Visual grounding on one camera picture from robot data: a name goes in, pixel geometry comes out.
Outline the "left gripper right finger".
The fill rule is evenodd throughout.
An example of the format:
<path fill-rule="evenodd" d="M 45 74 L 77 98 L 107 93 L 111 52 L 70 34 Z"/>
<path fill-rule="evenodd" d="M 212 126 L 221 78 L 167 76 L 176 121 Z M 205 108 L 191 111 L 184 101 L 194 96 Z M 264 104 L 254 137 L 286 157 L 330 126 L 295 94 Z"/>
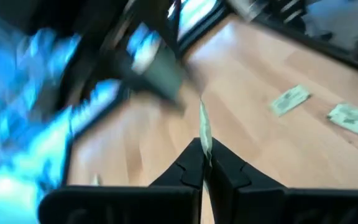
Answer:
<path fill-rule="evenodd" d="M 215 224 L 279 224 L 285 186 L 213 139 L 208 188 Z"/>

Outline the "green packets pair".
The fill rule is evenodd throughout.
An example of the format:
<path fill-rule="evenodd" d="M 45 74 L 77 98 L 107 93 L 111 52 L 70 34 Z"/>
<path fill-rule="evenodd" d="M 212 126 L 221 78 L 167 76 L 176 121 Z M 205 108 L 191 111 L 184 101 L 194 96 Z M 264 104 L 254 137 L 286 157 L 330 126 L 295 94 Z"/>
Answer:
<path fill-rule="evenodd" d="M 206 170 L 204 172 L 203 186 L 208 192 L 209 188 L 208 188 L 207 180 L 209 177 L 209 171 L 212 167 L 211 157 L 212 157 L 212 148 L 213 148 L 213 138 L 211 134 L 211 125 L 209 122 L 208 113 L 206 111 L 205 105 L 202 100 L 200 101 L 199 115 L 200 115 L 200 128 L 199 128 L 200 142 L 201 142 L 201 147 L 204 156 L 206 158 Z"/>

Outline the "black aluminium table frame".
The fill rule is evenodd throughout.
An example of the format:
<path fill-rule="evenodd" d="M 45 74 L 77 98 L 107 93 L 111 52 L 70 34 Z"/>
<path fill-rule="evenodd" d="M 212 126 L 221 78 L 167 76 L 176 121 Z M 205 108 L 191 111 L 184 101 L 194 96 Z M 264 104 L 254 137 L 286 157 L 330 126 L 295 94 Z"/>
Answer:
<path fill-rule="evenodd" d="M 228 0 L 200 0 L 199 6 L 194 9 L 184 8 L 181 10 L 180 21 L 185 21 L 190 27 L 180 25 L 178 28 L 178 44 L 180 53 L 185 54 L 190 47 L 199 41 L 204 35 L 217 26 L 230 13 L 240 14 Z M 358 59 L 349 52 L 329 45 L 327 41 L 317 37 L 307 37 L 301 33 L 301 28 L 293 25 L 286 25 L 273 12 L 272 0 L 257 0 L 256 6 L 250 6 L 250 13 L 246 13 L 243 19 L 251 23 L 261 25 L 280 35 L 290 38 L 295 42 L 315 50 L 325 56 L 333 58 L 345 65 L 358 70 Z"/>

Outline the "green Truvia sweetener packet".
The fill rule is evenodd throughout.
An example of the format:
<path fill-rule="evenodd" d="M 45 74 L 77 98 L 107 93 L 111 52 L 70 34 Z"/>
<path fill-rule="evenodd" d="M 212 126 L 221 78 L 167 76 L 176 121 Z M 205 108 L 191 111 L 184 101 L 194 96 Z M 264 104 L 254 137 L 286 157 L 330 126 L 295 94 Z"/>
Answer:
<path fill-rule="evenodd" d="M 296 85 L 273 101 L 270 107 L 277 116 L 282 116 L 306 101 L 310 96 L 311 93 L 304 86 Z"/>
<path fill-rule="evenodd" d="M 358 134 L 358 108 L 348 103 L 339 103 L 327 115 L 334 124 Z"/>

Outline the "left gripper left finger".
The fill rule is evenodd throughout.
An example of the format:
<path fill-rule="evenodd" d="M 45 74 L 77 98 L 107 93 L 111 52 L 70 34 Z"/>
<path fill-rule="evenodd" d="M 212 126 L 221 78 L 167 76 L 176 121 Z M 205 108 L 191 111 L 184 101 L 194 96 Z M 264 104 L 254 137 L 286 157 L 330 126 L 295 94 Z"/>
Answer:
<path fill-rule="evenodd" d="M 188 187 L 193 191 L 190 205 L 180 205 L 180 213 L 185 208 L 191 211 L 189 224 L 200 224 L 204 177 L 204 152 L 200 138 L 194 138 L 171 166 L 149 186 Z"/>

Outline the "white paper cup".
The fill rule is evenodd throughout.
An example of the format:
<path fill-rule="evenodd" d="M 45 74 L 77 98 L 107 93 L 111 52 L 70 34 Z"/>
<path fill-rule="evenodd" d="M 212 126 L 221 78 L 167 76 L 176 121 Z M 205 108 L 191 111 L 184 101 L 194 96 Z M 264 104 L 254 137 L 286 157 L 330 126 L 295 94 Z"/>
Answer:
<path fill-rule="evenodd" d="M 151 90 L 173 105 L 180 105 L 179 90 L 183 84 L 186 70 L 170 49 L 159 50 L 142 76 Z"/>

